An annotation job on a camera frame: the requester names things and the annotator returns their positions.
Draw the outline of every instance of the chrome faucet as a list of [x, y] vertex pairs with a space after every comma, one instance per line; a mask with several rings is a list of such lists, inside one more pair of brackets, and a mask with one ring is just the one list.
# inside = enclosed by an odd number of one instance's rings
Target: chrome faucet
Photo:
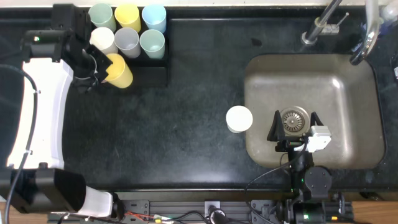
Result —
[[[302, 42], [307, 45], [314, 44], [318, 36], [322, 33], [327, 26], [327, 21], [331, 14], [336, 10], [342, 0], [332, 0], [326, 7], [322, 15], [315, 19], [313, 25], [308, 32], [304, 32], [301, 36]], [[361, 63], [370, 53], [379, 35], [379, 2], [378, 0], [365, 0], [366, 8], [366, 36], [363, 43], [356, 49], [353, 56], [350, 58], [352, 65]]]

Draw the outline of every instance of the black countertop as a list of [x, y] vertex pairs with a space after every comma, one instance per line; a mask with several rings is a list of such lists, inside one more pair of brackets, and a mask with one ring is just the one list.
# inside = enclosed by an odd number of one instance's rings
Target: black countertop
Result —
[[[65, 169], [83, 174], [89, 186], [99, 189], [242, 189], [269, 170], [248, 156], [244, 133], [233, 134], [226, 127], [227, 110], [244, 105], [246, 65], [261, 54], [350, 54], [365, 19], [363, 8], [350, 7], [337, 10], [330, 22], [346, 11], [350, 16], [339, 35], [322, 36], [314, 46], [303, 47], [300, 35], [322, 9], [169, 9], [169, 86], [130, 93], [100, 88], [88, 95], [70, 88], [62, 142]], [[1, 12], [1, 54], [18, 49], [26, 30], [50, 24], [48, 9]], [[374, 169], [332, 170], [333, 190], [398, 189], [398, 86], [390, 65], [397, 38], [394, 29], [368, 57], [376, 72], [386, 156]], [[18, 56], [0, 57], [0, 62], [21, 65]], [[3, 73], [0, 163], [5, 164], [16, 134], [22, 85], [21, 79]], [[290, 181], [275, 172], [252, 188], [290, 190]]]

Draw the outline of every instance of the sink basin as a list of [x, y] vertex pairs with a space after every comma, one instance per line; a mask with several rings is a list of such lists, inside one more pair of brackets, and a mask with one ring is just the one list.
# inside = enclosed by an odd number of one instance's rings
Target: sink basin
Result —
[[309, 130], [308, 114], [317, 112], [329, 127], [331, 141], [313, 153], [317, 166], [367, 169], [383, 158], [376, 82], [371, 66], [349, 63], [350, 55], [261, 55], [249, 62], [244, 81], [245, 106], [253, 125], [246, 131], [246, 149], [264, 167], [279, 166], [283, 152], [267, 141], [276, 110], [287, 121], [287, 135]]

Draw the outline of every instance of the plastic cup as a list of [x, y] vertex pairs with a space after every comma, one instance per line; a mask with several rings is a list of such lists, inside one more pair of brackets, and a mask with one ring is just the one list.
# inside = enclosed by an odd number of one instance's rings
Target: plastic cup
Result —
[[253, 115], [244, 106], [233, 106], [228, 110], [226, 124], [232, 133], [241, 133], [249, 129], [253, 123]]
[[113, 32], [107, 27], [99, 27], [93, 30], [91, 32], [90, 44], [97, 47], [105, 55], [118, 52]]
[[112, 7], [105, 3], [95, 4], [88, 10], [92, 23], [96, 27], [107, 27], [112, 32], [116, 30]]
[[150, 58], [162, 58], [164, 56], [165, 39], [157, 30], [147, 30], [141, 34], [139, 44]]
[[106, 55], [112, 65], [106, 69], [108, 76], [105, 78], [110, 84], [118, 88], [127, 88], [132, 83], [132, 73], [124, 59], [119, 54]]
[[114, 11], [114, 16], [122, 27], [130, 27], [135, 29], [137, 32], [141, 30], [139, 10], [135, 4], [121, 4]]
[[166, 9], [160, 4], [146, 6], [142, 10], [142, 19], [150, 29], [166, 31]]
[[129, 58], [136, 58], [141, 53], [139, 36], [133, 28], [119, 29], [114, 35], [114, 43]]

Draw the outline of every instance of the sink drain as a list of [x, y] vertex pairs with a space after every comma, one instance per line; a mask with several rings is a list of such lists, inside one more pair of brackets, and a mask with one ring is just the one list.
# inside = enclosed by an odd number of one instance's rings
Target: sink drain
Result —
[[281, 115], [286, 134], [299, 136], [308, 131], [310, 117], [303, 108], [292, 106], [284, 109]]

